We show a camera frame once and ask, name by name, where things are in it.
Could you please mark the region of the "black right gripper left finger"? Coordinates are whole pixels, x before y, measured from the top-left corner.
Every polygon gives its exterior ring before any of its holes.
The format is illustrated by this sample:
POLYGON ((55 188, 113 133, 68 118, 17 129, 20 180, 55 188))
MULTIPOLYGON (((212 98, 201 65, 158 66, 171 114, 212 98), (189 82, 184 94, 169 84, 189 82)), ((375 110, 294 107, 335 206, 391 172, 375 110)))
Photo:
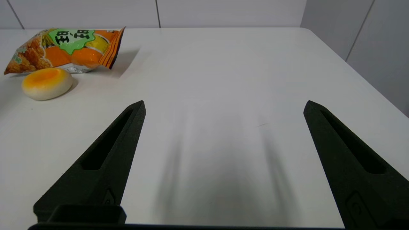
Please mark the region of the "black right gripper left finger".
POLYGON ((61 205, 120 205, 145 115, 143 101, 121 112, 34 204, 38 222, 61 205))

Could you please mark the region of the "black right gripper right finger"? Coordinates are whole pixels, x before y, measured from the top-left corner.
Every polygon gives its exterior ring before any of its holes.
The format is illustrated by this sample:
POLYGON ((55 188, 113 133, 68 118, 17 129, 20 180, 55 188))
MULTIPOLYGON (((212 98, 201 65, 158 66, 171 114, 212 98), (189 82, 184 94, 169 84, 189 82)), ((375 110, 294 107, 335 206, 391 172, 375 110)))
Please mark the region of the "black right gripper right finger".
POLYGON ((345 228, 407 230, 408 180, 324 106, 303 114, 345 228))

